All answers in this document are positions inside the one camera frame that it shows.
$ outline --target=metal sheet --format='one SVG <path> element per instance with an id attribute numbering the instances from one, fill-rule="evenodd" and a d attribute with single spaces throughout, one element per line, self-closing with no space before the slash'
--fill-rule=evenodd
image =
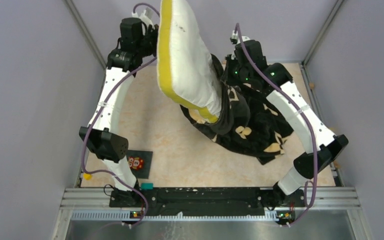
<path id="1" fill-rule="evenodd" d="M 108 221 L 72 221 L 66 240 L 84 240 Z M 312 211 L 291 228 L 265 222 L 151 221 L 130 230 L 112 225 L 89 240 L 355 240 L 347 211 Z"/>

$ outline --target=yellow clip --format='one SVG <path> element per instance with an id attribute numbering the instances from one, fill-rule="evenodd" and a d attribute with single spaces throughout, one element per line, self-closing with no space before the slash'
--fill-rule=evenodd
<path id="1" fill-rule="evenodd" d="M 92 175 L 87 174 L 87 173 L 83 173 L 83 179 L 84 180 L 90 180 L 91 178 L 92 178 Z"/>

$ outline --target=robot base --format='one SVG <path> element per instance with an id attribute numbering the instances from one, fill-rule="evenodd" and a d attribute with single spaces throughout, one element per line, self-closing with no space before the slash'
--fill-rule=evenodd
<path id="1" fill-rule="evenodd" d="M 276 191 L 260 187 L 155 187 L 140 191 L 149 203 L 147 216 L 263 216 L 265 208 L 304 207 L 304 192 L 297 190 L 285 196 L 282 202 L 276 202 Z M 134 204 L 124 195 L 126 192 L 114 190 L 111 193 L 111 208 L 141 208 L 138 199 Z"/>

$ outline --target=gray wall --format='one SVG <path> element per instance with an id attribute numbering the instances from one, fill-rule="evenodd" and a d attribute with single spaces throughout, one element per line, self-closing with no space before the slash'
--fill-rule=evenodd
<path id="1" fill-rule="evenodd" d="M 119 25 L 132 8 L 147 2 L 160 9 L 161 0 L 74 0 L 99 50 L 116 46 Z M 309 50 L 336 0 L 188 0 L 210 52 L 224 58 L 232 52 L 229 38 L 237 22 L 242 33 L 261 42 L 271 62 L 298 62 Z"/>
<path id="2" fill-rule="evenodd" d="M 349 0 L 309 65 L 326 122 L 350 141 L 339 163 L 384 239 L 384 1 Z"/>
<path id="3" fill-rule="evenodd" d="M 102 79 L 63 1 L 0 1 L 0 240 L 51 237 Z"/>

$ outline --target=cable tie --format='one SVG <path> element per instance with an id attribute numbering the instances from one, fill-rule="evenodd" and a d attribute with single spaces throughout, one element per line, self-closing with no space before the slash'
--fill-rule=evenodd
<path id="1" fill-rule="evenodd" d="M 307 105 L 301 107 L 300 109 L 298 109 L 298 110 L 297 110 L 294 114 L 292 114 L 290 117 L 285 118 L 285 120 L 286 120 L 287 122 L 289 122 L 290 120 L 296 118 L 298 115 L 302 114 L 304 111 L 306 111 L 306 110 L 308 110 L 308 109 L 310 109 L 310 106 L 307 104 Z"/>
<path id="2" fill-rule="evenodd" d="M 124 175 L 111 175 L 112 178 L 122 178 Z"/>
<path id="3" fill-rule="evenodd" d="M 100 101 L 100 102 L 98 102 L 98 106 L 99 106 L 99 107 L 103 107 L 103 108 L 114 109 L 114 110 L 116 110 L 117 112 L 120 112 L 120 111 L 122 110 L 120 107 L 116 107 L 116 106 L 111 105 L 111 104 L 109 104 L 108 102 L 104 102 L 104 101 Z"/>

